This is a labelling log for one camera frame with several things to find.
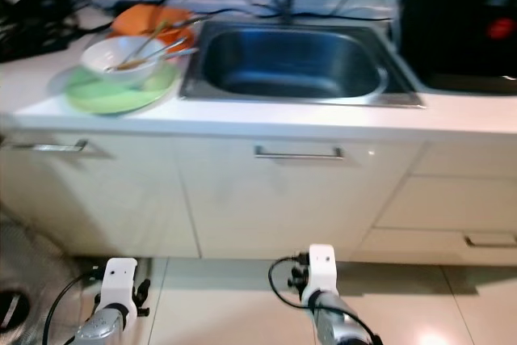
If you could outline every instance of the sink basin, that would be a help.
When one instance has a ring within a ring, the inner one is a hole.
[[[423,107],[369,27],[206,22],[184,99]]]
[[[357,97],[385,80],[385,71],[348,36],[259,28],[216,36],[202,71],[216,88],[267,97]]]

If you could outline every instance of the floor tile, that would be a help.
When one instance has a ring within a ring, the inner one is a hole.
[[[444,267],[475,345],[515,345],[517,268]]]
[[[269,265],[170,259],[150,345],[313,345],[309,316],[269,289]],[[279,268],[279,284],[289,271]]]
[[[135,274],[135,287],[149,278],[151,280],[151,287],[149,288],[149,295],[143,307],[150,308],[150,315],[137,319],[137,323],[130,331],[123,333],[124,345],[147,345],[153,329],[153,320],[157,312],[158,299],[162,289],[162,283],[165,276],[167,259],[138,259],[138,267]],[[94,307],[94,298],[100,292],[100,282],[86,288],[82,293],[82,316],[83,321],[86,320],[92,313]]]
[[[348,263],[338,290],[385,344],[472,345],[439,267]]]

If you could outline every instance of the red light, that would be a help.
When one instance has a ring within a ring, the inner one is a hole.
[[[504,40],[515,30],[515,21],[510,18],[496,19],[488,27],[488,36],[493,40]]]

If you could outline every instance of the cabinet door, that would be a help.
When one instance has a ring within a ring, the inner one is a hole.
[[[338,259],[347,259],[418,148],[220,138],[175,142],[201,252],[208,258],[270,259],[328,243]]]
[[[170,139],[115,134],[21,133],[2,147],[0,196],[18,217],[76,255],[196,257]]]
[[[461,178],[517,179],[517,141],[430,144],[412,174]]]
[[[377,226],[517,232],[517,182],[410,177]]]
[[[358,262],[516,265],[511,233],[374,228],[353,254]]]

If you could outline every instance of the spoon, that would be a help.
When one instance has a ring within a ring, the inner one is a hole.
[[[140,52],[144,49],[145,46],[147,46],[147,44],[153,40],[154,38],[156,38],[158,36],[158,34],[165,28],[165,26],[167,25],[167,21],[164,20],[163,22],[161,22],[158,27],[156,27],[154,29],[154,32],[153,34],[151,34],[149,36],[149,38],[147,38],[147,40],[145,40],[145,42],[143,44],[141,44],[137,50],[135,50],[134,52],[131,52],[119,65],[123,65],[124,63],[128,62],[131,58],[133,57],[136,57],[138,54],[140,54]]]
[[[187,19],[187,20],[183,20],[181,22],[172,23],[168,27],[183,28],[183,27],[190,26],[191,24],[194,24],[194,23],[203,22],[203,21],[208,20],[210,18],[212,18],[211,15],[197,16],[195,18],[190,18],[190,19]]]
[[[184,36],[183,38],[180,38],[179,40],[176,40],[176,41],[175,41],[175,42],[173,42],[172,44],[167,45],[165,48],[161,48],[160,50],[157,50],[156,52],[151,53],[151,54],[149,54],[148,56],[146,56],[146,57],[144,57],[144,58],[142,58],[142,59],[143,59],[143,60],[146,60],[146,59],[148,59],[148,58],[151,58],[151,57],[156,56],[158,53],[161,53],[161,52],[163,52],[163,51],[165,51],[165,50],[169,50],[170,48],[175,48],[176,46],[179,46],[179,45],[181,45],[182,43],[184,43],[186,40],[187,40],[187,37],[186,37],[186,36]]]
[[[183,56],[189,56],[191,54],[197,53],[199,49],[198,48],[185,48],[184,50],[180,50],[179,52],[169,53],[164,56],[162,56],[162,59],[168,60],[169,58],[174,57],[183,57]],[[112,72],[114,70],[130,70],[135,69],[136,67],[145,64],[147,61],[152,60],[152,57],[146,57],[142,58],[140,60],[133,60],[125,62],[124,64],[116,65],[116,66],[110,66],[109,68],[106,68],[104,71],[106,72]]]

